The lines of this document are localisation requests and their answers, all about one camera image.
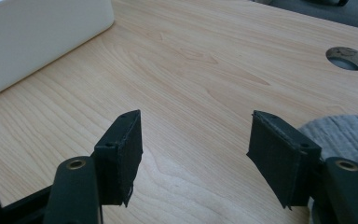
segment wood grain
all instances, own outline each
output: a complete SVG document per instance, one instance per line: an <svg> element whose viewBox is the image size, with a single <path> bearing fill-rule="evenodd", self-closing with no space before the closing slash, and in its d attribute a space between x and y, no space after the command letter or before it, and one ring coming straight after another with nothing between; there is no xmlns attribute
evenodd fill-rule
<svg viewBox="0 0 358 224"><path fill-rule="evenodd" d="M50 185L62 161L141 109L134 194L104 208L105 223L306 223L245 156L251 115L299 127L358 114L358 72L325 58L358 49L358 29L246 1L113 3L110 29L0 93L2 203Z"/></svg>

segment light wood surface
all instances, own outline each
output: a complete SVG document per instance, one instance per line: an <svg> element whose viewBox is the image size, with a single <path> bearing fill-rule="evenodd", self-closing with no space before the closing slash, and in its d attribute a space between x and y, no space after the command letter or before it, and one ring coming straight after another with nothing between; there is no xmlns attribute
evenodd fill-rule
<svg viewBox="0 0 358 224"><path fill-rule="evenodd" d="M3 205L141 109L134 193L104 223L307 223L245 156L251 115L299 127L358 114L358 72L325 58L358 49L358 29L246 1L114 0L114 11L106 32L0 93Z"/></svg>

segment white box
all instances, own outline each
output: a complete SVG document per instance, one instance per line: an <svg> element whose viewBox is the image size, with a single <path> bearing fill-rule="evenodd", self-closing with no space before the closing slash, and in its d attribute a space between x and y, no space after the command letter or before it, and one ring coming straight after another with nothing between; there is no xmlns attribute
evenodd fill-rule
<svg viewBox="0 0 358 224"><path fill-rule="evenodd" d="M111 0L0 0L0 91L113 21Z"/></svg>

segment white cardboard box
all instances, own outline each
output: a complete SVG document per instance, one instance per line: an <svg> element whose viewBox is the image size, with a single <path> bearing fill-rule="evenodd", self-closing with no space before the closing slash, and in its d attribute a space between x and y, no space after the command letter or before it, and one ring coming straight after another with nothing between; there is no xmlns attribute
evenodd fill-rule
<svg viewBox="0 0 358 224"><path fill-rule="evenodd" d="M0 0L0 91L113 21L111 0Z"/></svg>

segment wooden table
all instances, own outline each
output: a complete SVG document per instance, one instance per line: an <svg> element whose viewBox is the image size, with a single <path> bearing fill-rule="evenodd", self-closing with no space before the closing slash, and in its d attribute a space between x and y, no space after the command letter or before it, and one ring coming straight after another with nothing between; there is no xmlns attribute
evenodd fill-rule
<svg viewBox="0 0 358 224"><path fill-rule="evenodd" d="M128 208L105 223L306 223L245 154L252 113L299 127L358 114L358 72L325 52L358 29L246 1L114 0L115 24L0 93L0 199L52 183L115 118L142 110L144 155Z"/></svg>

